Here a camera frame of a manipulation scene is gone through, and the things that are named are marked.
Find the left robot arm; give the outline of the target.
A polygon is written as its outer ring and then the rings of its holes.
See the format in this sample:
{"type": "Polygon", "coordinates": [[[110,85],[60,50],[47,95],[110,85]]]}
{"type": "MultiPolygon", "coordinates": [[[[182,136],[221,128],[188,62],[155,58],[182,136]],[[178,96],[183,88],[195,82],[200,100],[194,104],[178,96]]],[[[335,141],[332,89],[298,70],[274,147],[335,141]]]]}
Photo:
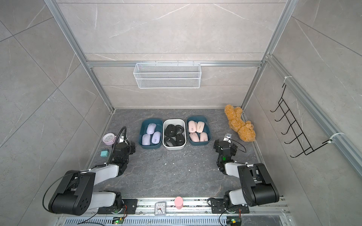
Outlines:
{"type": "Polygon", "coordinates": [[[58,184],[48,205],[43,208],[53,214],[81,216],[92,210],[105,209],[118,214],[126,205],[120,192],[95,192],[94,186],[123,175],[129,163],[129,156],[135,153],[135,143],[127,138],[124,126],[116,135],[108,161],[87,170],[69,170],[57,179],[58,184]]]}

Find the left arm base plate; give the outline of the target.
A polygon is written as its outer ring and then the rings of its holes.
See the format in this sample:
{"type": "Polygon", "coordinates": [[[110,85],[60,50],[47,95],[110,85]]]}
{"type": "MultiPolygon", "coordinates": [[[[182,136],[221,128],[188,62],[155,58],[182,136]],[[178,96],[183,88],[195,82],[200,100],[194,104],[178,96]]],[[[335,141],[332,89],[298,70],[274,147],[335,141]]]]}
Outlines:
{"type": "Polygon", "coordinates": [[[135,214],[137,209],[138,199],[123,199],[121,207],[102,207],[99,208],[98,214],[135,214]]]}

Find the black mouse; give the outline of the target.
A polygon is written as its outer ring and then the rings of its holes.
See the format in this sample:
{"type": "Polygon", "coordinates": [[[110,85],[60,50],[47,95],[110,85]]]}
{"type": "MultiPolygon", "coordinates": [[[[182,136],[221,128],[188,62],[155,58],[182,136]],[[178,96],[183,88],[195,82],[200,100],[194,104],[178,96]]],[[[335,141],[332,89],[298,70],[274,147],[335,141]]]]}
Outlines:
{"type": "Polygon", "coordinates": [[[175,125],[173,125],[173,124],[167,125],[164,134],[165,134],[167,137],[175,137],[175,135],[176,135],[175,125]]]}
{"type": "Polygon", "coordinates": [[[175,125],[175,131],[176,131],[176,134],[182,134],[182,133],[184,133],[185,129],[182,125],[175,125]]]}
{"type": "Polygon", "coordinates": [[[176,134],[175,139],[176,139],[176,145],[178,147],[183,146],[185,144],[185,137],[183,134],[176,134]]]}
{"type": "Polygon", "coordinates": [[[177,143],[176,143],[176,140],[174,139],[174,137],[165,137],[164,144],[167,147],[176,147],[177,146],[177,143]]]}

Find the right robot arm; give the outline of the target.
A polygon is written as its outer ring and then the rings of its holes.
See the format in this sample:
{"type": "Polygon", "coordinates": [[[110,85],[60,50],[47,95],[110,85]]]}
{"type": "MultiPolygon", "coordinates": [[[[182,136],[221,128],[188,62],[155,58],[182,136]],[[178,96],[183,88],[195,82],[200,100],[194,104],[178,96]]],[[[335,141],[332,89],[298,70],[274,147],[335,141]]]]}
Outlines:
{"type": "Polygon", "coordinates": [[[224,207],[232,211],[237,207],[253,207],[276,203],[280,200],[266,166],[262,163],[238,163],[232,159],[238,146],[230,139],[216,140],[214,150],[218,153],[217,166],[221,173],[240,180],[241,188],[227,191],[223,197],[224,207]]]}

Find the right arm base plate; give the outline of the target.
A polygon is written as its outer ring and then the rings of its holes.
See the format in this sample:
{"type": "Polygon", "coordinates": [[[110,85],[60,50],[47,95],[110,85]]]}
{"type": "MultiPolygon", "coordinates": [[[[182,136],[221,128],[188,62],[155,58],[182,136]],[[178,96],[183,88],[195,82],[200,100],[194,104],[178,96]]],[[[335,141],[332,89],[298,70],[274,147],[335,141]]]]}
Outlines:
{"type": "Polygon", "coordinates": [[[247,214],[250,213],[249,206],[247,204],[231,204],[226,202],[221,198],[209,198],[207,204],[211,207],[212,213],[221,214],[221,213],[241,213],[247,214]]]}

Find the pink mouse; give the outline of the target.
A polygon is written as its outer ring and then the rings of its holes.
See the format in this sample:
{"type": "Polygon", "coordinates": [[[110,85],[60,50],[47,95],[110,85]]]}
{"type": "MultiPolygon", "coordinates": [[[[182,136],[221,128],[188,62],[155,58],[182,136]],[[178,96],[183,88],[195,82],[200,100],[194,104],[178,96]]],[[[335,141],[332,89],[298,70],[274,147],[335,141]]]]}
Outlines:
{"type": "Polygon", "coordinates": [[[202,132],[199,134],[200,142],[207,142],[208,141],[208,134],[206,132],[202,132]]]}
{"type": "Polygon", "coordinates": [[[197,127],[196,127],[196,132],[197,133],[202,133],[205,127],[205,123],[203,121],[198,121],[197,122],[197,127]]]}
{"type": "Polygon", "coordinates": [[[189,138],[192,142],[200,142],[199,136],[196,132],[190,133],[189,138]]]}
{"type": "Polygon", "coordinates": [[[197,132],[197,123],[193,120],[188,122],[189,133],[197,132]]]}

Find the purple mouse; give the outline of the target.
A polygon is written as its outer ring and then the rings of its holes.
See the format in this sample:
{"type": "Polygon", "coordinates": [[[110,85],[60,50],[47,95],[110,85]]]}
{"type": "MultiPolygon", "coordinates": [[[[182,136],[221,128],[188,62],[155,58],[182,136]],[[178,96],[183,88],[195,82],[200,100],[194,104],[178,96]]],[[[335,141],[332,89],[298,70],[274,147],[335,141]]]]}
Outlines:
{"type": "Polygon", "coordinates": [[[152,135],[151,143],[154,145],[159,144],[160,140],[161,140],[161,136],[162,136],[161,132],[159,132],[159,131],[154,132],[154,134],[152,135]]]}
{"type": "Polygon", "coordinates": [[[150,134],[144,134],[142,136],[141,145],[142,146],[150,146],[151,143],[151,135],[150,134]]]}
{"type": "Polygon", "coordinates": [[[152,135],[155,133],[155,130],[156,130],[156,127],[157,125],[155,123],[150,123],[148,126],[147,126],[147,130],[146,130],[146,133],[149,134],[149,135],[152,135]]]}

